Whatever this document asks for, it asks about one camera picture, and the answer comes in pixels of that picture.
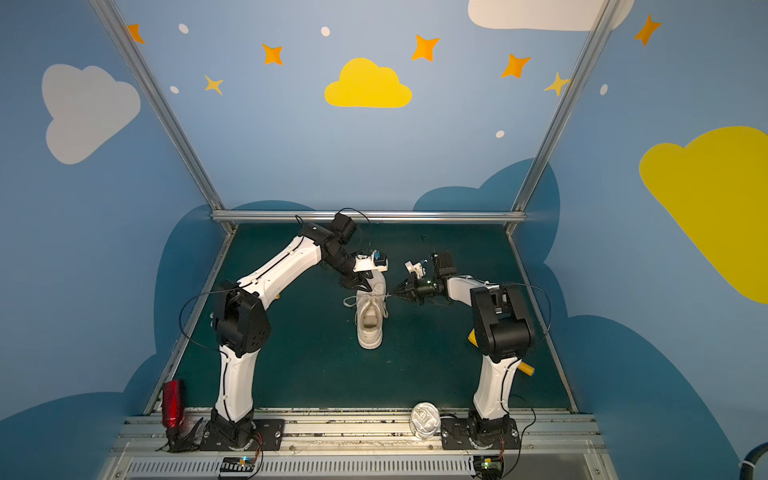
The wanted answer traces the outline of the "white sneaker shoe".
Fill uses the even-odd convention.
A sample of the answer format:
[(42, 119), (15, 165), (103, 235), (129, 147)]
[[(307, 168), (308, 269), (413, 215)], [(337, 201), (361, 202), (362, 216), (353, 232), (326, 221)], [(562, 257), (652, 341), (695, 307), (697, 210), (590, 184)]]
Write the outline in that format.
[(383, 340), (383, 321), (388, 317), (386, 308), (387, 286), (382, 272), (373, 271), (369, 279), (371, 291), (358, 291), (355, 297), (355, 324), (360, 346), (367, 350), (378, 348)]

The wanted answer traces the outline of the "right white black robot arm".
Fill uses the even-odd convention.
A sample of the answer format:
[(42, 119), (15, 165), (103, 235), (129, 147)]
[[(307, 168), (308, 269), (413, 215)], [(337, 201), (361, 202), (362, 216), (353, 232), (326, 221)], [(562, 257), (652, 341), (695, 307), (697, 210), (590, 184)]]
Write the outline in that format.
[(391, 294), (419, 304), (440, 296), (469, 306), (475, 342), (482, 354), (472, 408), (465, 418), (449, 416), (441, 421), (442, 448), (519, 448), (522, 433), (511, 417), (508, 401), (515, 373), (536, 341), (522, 287), (460, 274), (448, 251), (434, 253), (429, 261), (408, 261), (405, 268), (407, 278)]

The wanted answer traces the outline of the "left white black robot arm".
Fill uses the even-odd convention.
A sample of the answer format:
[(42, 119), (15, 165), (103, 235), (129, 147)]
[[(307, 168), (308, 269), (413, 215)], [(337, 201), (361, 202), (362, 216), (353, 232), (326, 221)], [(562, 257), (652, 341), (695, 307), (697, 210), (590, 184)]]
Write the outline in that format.
[(342, 287), (369, 293), (378, 255), (353, 254), (346, 245), (357, 229), (341, 213), (322, 226), (305, 223), (289, 244), (252, 273), (223, 282), (213, 329), (220, 355), (219, 393), (203, 430), (203, 451), (253, 451), (264, 448), (254, 421), (253, 381), (258, 355), (271, 334), (269, 306), (304, 272), (325, 263), (340, 274)]

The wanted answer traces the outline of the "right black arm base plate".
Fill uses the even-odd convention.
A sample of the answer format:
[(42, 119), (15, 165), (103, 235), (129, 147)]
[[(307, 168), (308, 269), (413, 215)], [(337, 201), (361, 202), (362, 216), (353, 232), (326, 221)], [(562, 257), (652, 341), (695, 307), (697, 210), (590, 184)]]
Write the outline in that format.
[(444, 450), (506, 450), (521, 446), (517, 424), (508, 415), (493, 420), (444, 416), (440, 440)]

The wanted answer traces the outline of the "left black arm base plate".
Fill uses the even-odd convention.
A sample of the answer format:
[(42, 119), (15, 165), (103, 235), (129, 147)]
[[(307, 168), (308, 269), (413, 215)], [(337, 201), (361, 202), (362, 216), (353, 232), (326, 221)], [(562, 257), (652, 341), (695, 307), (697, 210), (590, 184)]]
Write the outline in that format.
[(278, 451), (284, 436), (283, 419), (244, 419), (238, 423), (215, 419), (203, 433), (201, 451)]

